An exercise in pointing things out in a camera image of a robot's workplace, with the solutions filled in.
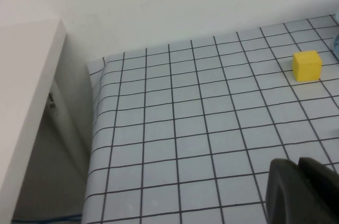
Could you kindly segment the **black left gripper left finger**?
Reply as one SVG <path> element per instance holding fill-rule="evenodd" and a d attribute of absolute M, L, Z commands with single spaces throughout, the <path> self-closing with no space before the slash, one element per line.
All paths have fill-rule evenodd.
<path fill-rule="evenodd" d="M 287 159 L 270 164 L 266 190 L 268 223 L 316 223 L 317 208 L 306 177 Z"/>

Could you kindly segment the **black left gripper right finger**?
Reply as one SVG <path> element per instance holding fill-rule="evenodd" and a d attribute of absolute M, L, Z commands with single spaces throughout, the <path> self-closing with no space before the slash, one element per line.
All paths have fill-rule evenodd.
<path fill-rule="evenodd" d="M 338 174 L 310 157 L 300 157 L 298 167 L 316 193 L 316 202 L 338 223 Z"/>

